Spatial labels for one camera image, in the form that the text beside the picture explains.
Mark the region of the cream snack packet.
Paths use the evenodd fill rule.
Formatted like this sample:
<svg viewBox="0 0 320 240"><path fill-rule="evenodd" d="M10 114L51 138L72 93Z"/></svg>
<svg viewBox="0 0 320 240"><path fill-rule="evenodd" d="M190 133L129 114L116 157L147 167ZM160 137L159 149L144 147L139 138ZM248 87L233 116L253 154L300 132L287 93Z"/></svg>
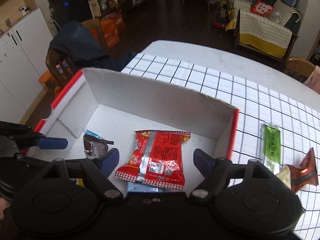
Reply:
<svg viewBox="0 0 320 240"><path fill-rule="evenodd" d="M291 171L288 165L284 165L282 170L276 174L276 177L291 189Z"/></svg>

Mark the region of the dark silver candy wrapper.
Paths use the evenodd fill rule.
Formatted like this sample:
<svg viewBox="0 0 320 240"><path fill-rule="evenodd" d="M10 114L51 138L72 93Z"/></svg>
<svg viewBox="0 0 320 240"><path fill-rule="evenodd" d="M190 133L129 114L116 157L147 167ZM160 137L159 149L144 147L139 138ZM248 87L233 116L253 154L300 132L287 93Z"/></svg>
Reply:
<svg viewBox="0 0 320 240"><path fill-rule="evenodd" d="M86 130L83 136L84 149L87 158L96 159L108 152L109 146L114 145L114 141L105 140L101 136Z"/></svg>

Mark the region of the light blue snack packet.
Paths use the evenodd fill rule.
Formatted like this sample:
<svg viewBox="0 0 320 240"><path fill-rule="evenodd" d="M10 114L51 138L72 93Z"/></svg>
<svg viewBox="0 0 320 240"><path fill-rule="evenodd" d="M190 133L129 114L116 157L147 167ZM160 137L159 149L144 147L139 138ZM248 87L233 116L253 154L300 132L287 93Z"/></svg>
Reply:
<svg viewBox="0 0 320 240"><path fill-rule="evenodd" d="M167 193L172 193L172 190L142 183L128 182L125 196L127 197L129 194L143 194L152 198L159 198Z"/></svg>

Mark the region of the large red snack bag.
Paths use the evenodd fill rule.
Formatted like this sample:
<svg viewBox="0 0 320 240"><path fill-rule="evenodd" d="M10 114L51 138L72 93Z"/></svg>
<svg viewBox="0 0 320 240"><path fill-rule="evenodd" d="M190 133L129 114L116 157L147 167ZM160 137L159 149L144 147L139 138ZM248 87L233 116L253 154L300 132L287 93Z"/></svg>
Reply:
<svg viewBox="0 0 320 240"><path fill-rule="evenodd" d="M182 191L185 185L182 144L190 132L135 131L135 148L129 161L119 167L115 177L133 183Z"/></svg>

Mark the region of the red white cardboard box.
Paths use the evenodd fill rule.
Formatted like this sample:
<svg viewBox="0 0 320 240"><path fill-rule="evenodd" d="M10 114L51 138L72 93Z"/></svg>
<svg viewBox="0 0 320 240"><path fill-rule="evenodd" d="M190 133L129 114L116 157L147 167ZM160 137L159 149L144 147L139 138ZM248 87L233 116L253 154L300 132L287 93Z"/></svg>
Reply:
<svg viewBox="0 0 320 240"><path fill-rule="evenodd" d="M114 141L123 165L133 153L135 131L190 132L190 139L182 144L186 193L203 181L193 163L195 149L214 158L230 158L239 116L237 108L198 91L97 68L77 72L51 108L50 116L41 120L36 130L48 137L65 138L68 146L64 150L32 147L29 157L83 159L83 136L90 130Z"/></svg>

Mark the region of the green snack bar packet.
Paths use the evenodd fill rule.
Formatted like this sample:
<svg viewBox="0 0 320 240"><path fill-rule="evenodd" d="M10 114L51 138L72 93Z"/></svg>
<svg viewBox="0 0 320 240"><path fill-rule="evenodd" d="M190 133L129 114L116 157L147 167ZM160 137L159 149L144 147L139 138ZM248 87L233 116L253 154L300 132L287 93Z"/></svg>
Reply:
<svg viewBox="0 0 320 240"><path fill-rule="evenodd" d="M277 125L264 122L261 126L260 161L273 174L280 172L281 133Z"/></svg>

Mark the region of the orange juice carton box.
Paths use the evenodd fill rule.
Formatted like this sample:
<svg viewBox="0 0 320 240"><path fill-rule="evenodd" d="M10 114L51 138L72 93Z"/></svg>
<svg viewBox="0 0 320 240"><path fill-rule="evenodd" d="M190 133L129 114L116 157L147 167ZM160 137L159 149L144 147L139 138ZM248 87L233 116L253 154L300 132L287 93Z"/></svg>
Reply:
<svg viewBox="0 0 320 240"><path fill-rule="evenodd" d="M49 70L46 70L41 75L39 78L39 83L43 86L46 92L51 94L53 97L57 97L62 90L61 85L57 82Z"/></svg>

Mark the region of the white cabinet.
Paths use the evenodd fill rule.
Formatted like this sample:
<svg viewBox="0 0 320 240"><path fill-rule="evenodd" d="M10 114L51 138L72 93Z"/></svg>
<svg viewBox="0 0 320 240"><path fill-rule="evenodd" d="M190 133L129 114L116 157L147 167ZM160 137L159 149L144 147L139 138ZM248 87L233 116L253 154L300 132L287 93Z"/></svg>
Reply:
<svg viewBox="0 0 320 240"><path fill-rule="evenodd" d="M53 39L40 9L33 10L1 36L1 120L24 124L46 91L39 78L46 72Z"/></svg>

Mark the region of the brown red foil packet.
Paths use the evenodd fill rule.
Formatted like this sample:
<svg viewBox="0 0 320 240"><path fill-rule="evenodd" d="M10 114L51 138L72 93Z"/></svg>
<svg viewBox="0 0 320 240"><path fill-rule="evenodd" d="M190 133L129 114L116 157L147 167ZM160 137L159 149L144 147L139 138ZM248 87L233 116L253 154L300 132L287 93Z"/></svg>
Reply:
<svg viewBox="0 0 320 240"><path fill-rule="evenodd" d="M316 159L313 147L310 148L299 166L288 165L291 179L291 191L297 193L305 185L318 186Z"/></svg>

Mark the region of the wooden chair with jacket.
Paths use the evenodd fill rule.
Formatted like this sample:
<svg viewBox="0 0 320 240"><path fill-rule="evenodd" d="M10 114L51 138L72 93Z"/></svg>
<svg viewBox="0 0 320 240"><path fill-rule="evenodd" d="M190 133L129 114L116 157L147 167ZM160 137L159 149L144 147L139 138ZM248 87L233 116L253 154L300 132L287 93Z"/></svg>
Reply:
<svg viewBox="0 0 320 240"><path fill-rule="evenodd" d="M108 52L107 43L103 34L100 20L95 18L82 22L81 24L90 31L93 37ZM48 49L46 66L62 88L65 87L73 75L79 71L72 70L73 64L68 57L63 56L52 49Z"/></svg>

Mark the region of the pink cloth on chair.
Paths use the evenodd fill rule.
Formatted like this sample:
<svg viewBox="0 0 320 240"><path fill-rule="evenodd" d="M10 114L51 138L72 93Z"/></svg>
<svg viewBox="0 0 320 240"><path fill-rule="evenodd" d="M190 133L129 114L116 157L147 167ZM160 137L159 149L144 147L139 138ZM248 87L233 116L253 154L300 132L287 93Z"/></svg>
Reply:
<svg viewBox="0 0 320 240"><path fill-rule="evenodd" d="M315 70L311 73L304 85L309 87L314 92L320 94L320 67L316 66Z"/></svg>

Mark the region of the wooden chair right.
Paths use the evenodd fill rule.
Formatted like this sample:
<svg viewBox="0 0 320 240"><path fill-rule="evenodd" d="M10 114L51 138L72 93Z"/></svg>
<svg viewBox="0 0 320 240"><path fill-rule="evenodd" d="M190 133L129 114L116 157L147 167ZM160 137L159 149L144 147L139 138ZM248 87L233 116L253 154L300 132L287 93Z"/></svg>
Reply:
<svg viewBox="0 0 320 240"><path fill-rule="evenodd" d="M316 69L316 66L310 61L292 56L286 59L284 73L289 77L304 83Z"/></svg>

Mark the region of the orange red cardboard box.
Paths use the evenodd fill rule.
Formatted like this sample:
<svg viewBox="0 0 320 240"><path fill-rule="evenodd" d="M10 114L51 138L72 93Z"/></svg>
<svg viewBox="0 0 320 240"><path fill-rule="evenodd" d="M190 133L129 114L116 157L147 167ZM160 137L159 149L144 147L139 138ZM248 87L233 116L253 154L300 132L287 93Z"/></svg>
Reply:
<svg viewBox="0 0 320 240"><path fill-rule="evenodd" d="M100 19L100 23L107 48L110 49L119 42L119 34L126 30L123 15L118 12L108 14Z"/></svg>

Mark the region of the sofa with cream cover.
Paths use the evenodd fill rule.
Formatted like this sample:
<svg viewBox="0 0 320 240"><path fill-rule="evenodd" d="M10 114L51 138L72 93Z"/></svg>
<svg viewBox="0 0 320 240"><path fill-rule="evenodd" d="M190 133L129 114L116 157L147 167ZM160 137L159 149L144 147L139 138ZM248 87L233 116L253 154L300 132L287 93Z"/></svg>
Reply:
<svg viewBox="0 0 320 240"><path fill-rule="evenodd" d="M235 44L274 59L285 60L297 39L300 13L277 0L275 8L264 18L250 12L256 1L232 0L226 31L234 31Z"/></svg>

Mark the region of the red cushion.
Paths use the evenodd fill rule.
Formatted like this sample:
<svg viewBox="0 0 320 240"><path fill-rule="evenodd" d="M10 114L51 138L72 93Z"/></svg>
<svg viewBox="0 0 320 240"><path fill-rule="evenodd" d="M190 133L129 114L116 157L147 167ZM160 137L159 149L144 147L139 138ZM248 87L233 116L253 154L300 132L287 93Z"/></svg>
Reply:
<svg viewBox="0 0 320 240"><path fill-rule="evenodd" d="M261 0L257 0L250 9L250 12L258 16L268 18L269 14L275 7Z"/></svg>

